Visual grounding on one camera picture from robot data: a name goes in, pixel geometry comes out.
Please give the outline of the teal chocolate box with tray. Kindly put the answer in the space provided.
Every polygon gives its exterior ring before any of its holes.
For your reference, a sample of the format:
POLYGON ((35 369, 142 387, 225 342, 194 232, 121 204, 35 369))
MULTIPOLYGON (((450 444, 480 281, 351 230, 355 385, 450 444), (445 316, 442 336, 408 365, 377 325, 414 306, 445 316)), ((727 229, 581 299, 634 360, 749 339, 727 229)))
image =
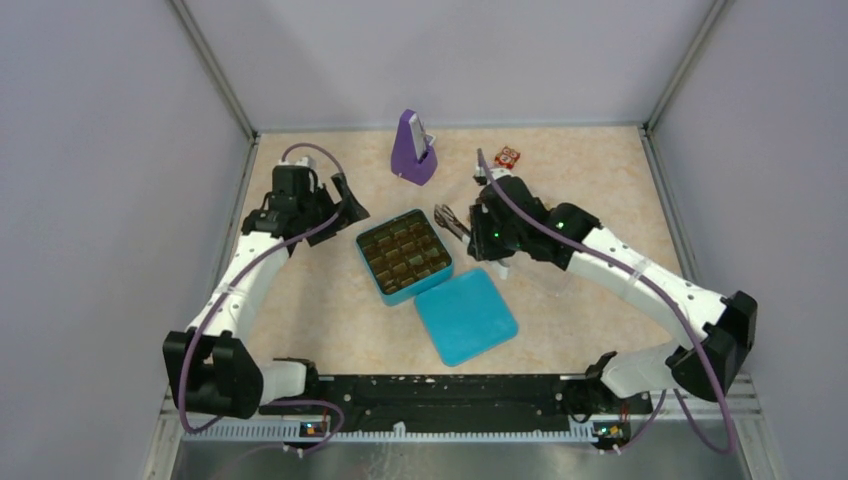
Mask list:
POLYGON ((387 306, 399 305, 447 280, 452 255, 420 209, 360 233, 355 244, 387 306))

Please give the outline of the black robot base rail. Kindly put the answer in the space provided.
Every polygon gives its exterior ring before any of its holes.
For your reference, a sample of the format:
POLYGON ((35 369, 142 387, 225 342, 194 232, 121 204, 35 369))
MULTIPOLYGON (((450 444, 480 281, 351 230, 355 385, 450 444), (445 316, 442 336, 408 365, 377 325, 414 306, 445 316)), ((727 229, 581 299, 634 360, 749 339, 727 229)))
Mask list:
POLYGON ((653 410, 648 393, 620 399, 580 375, 471 374, 320 376, 303 395, 259 412, 305 417, 303 439, 341 421, 338 440, 595 442, 629 436, 630 420, 653 410))

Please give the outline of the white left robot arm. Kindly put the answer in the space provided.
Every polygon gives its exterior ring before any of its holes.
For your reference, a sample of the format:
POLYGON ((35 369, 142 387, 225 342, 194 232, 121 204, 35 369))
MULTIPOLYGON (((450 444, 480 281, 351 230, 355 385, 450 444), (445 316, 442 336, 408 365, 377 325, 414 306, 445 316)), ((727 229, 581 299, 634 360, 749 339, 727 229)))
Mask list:
POLYGON ((331 177, 334 200, 308 161, 282 163, 272 187, 243 220, 235 252, 201 312, 183 331, 167 334, 162 350, 175 407, 183 413, 247 419, 278 399, 297 413, 319 404, 320 386, 306 360, 259 365, 245 341, 271 283, 296 245, 315 246, 368 218, 343 172, 331 177))

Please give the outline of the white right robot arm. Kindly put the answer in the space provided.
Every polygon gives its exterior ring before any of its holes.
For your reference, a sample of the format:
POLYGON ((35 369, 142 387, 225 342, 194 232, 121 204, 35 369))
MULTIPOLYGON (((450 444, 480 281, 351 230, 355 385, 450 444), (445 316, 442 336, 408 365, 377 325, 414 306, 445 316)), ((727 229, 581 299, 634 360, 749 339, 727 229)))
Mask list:
POLYGON ((727 394, 753 348, 757 301, 704 289, 627 246, 586 210, 546 207, 511 174, 489 182, 469 209, 468 253, 499 261, 518 252, 615 293, 659 324, 671 341, 635 352, 608 352, 587 369, 589 404, 612 412, 626 397, 677 388, 705 401, 727 394))

